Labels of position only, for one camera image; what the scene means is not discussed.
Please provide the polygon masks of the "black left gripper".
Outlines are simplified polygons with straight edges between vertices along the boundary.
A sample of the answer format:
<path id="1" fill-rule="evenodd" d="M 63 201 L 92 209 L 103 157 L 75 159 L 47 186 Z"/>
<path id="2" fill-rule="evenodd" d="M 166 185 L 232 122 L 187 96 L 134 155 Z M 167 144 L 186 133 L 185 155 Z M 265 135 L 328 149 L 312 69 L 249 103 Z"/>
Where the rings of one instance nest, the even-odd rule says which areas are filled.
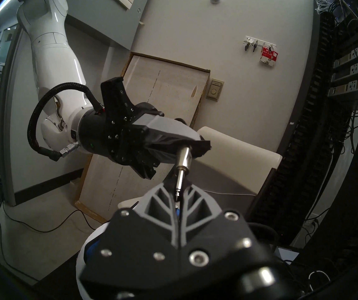
<path id="1" fill-rule="evenodd" d="M 175 162 L 178 151 L 190 148 L 198 158 L 211 150 L 211 142 L 181 121 L 164 117 L 153 105 L 134 105 L 123 77 L 101 84 L 103 111 L 91 109 L 80 119 L 78 140 L 92 154 L 130 166 L 141 178 L 151 179 L 160 163 Z"/>

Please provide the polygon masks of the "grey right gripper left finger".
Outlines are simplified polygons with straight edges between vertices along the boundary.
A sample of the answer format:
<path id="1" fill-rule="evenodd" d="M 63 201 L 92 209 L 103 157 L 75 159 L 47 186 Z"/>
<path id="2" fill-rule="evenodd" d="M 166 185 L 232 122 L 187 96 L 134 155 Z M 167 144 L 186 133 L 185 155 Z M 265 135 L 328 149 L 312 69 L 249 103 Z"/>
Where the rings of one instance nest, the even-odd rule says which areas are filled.
<path id="1" fill-rule="evenodd" d="M 165 183 L 117 210 L 79 253 L 81 292 L 148 292 L 180 278 L 175 202 Z"/>

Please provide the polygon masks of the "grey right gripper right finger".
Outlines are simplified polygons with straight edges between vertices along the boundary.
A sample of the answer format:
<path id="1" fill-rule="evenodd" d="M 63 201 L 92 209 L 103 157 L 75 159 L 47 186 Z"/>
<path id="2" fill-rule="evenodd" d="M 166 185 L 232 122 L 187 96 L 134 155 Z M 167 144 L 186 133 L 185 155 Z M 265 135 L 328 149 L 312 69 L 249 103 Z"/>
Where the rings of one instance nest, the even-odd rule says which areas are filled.
<path id="1" fill-rule="evenodd" d="M 258 242 L 244 217 L 221 209 L 196 185 L 187 187 L 179 216 L 179 271 L 250 272 L 264 267 L 271 267 L 271 251 Z"/>

